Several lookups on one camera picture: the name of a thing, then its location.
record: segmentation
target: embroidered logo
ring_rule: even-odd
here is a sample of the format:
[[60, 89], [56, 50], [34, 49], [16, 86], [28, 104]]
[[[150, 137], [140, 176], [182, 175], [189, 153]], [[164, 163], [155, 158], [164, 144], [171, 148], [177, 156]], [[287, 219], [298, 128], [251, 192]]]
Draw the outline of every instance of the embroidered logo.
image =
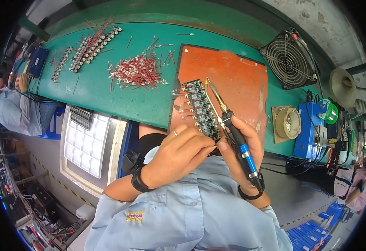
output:
[[127, 211], [126, 221], [139, 221], [142, 222], [142, 215], [144, 214], [145, 210], [141, 211]]

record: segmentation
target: blue soldering iron handle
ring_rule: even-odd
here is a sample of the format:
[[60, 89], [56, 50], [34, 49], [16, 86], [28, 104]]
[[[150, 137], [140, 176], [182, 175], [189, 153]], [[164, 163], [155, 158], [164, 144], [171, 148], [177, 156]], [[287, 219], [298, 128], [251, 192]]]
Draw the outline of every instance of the blue soldering iron handle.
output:
[[225, 121], [225, 126], [229, 129], [230, 133], [228, 140], [232, 143], [233, 150], [236, 153], [236, 158], [239, 161], [246, 178], [255, 186], [259, 191], [263, 191], [263, 186], [259, 179], [259, 174], [257, 172], [256, 165], [253, 158], [251, 157], [249, 147], [247, 146], [246, 138], [241, 133], [241, 131], [236, 128], [232, 121], [229, 119], [233, 116], [231, 110], [227, 110], [222, 113], [222, 120]]

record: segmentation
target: yellow black striped tape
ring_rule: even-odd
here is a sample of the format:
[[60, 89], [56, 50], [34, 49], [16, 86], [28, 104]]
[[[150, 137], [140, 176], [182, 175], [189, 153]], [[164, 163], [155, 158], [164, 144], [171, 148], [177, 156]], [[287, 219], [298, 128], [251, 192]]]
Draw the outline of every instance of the yellow black striped tape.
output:
[[45, 169], [49, 174], [50, 174], [50, 176], [52, 176], [54, 179], [55, 179], [55, 181], [57, 181], [60, 185], [62, 185], [64, 188], [66, 188], [70, 193], [72, 193], [72, 194], [74, 194], [75, 195], [75, 197], [77, 197], [77, 198], [79, 198], [80, 200], [82, 200], [82, 201], [84, 201], [85, 203], [87, 203], [88, 205], [90, 205], [90, 206], [93, 206], [94, 208], [97, 208], [97, 207], [95, 207], [93, 204], [91, 204], [88, 200], [86, 200], [86, 199], [84, 199], [83, 197], [81, 197], [81, 196], [79, 196], [78, 194], [76, 194], [73, 190], [71, 190], [70, 188], [68, 188], [65, 184], [63, 184], [60, 180], [58, 180], [51, 172], [49, 172], [49, 170], [48, 169], [46, 169], [45, 167], [44, 167], [44, 165], [35, 157], [35, 155], [33, 154], [33, 153], [31, 153], [32, 154], [32, 157], [41, 165], [41, 167], [43, 168], [43, 169]]
[[325, 206], [323, 206], [323, 207], [321, 207], [321, 208], [317, 209], [316, 211], [314, 211], [314, 212], [312, 212], [312, 213], [309, 213], [309, 214], [307, 214], [306, 216], [303, 216], [302, 218], [299, 218], [299, 219], [297, 219], [297, 220], [294, 220], [294, 221], [291, 221], [291, 222], [289, 222], [289, 223], [283, 224], [283, 225], [281, 225], [280, 227], [285, 227], [285, 226], [287, 226], [287, 225], [289, 225], [289, 224], [295, 223], [295, 222], [300, 221], [300, 220], [302, 220], [302, 219], [304, 219], [304, 218], [306, 218], [306, 217], [309, 217], [309, 216], [310, 216], [310, 215], [312, 215], [313, 213], [316, 213], [316, 212], [320, 211], [321, 209], [325, 208], [326, 206], [331, 205], [333, 202], [334, 202], [334, 201], [331, 201], [330, 203], [328, 203], [328, 204], [326, 204]]

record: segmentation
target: pink shirt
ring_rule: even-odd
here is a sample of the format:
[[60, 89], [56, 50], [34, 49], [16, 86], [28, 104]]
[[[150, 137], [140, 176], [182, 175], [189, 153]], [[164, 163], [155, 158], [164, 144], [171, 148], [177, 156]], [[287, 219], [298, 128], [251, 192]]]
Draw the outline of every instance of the pink shirt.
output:
[[[353, 169], [354, 169], [353, 166], [351, 166], [351, 169], [348, 169], [348, 170], [338, 169], [338, 172], [336, 175], [340, 178], [344, 178], [344, 179], [351, 181], [352, 175], [353, 175]], [[354, 190], [358, 189], [355, 186], [359, 183], [360, 180], [362, 180], [362, 182], [364, 182], [366, 180], [366, 170], [363, 168], [356, 169], [355, 178], [353, 179], [352, 186], [349, 188], [349, 192], [348, 192], [346, 198], [348, 198], [349, 195]], [[349, 185], [346, 184], [345, 182], [335, 179], [334, 195], [335, 196], [344, 196], [348, 190], [348, 187], [349, 187]], [[363, 192], [357, 198], [352, 200], [346, 206], [355, 211], [360, 211], [365, 207], [365, 205], [366, 205], [366, 187], [364, 188]]]

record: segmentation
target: green solder spool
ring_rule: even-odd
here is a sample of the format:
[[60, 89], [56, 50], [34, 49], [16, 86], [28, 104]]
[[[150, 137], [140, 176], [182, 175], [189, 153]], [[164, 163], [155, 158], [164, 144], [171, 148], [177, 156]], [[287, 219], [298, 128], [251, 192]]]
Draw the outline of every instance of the green solder spool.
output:
[[323, 98], [322, 100], [328, 106], [328, 109], [324, 113], [317, 114], [317, 116], [325, 120], [327, 124], [334, 124], [338, 119], [338, 108], [328, 98]]

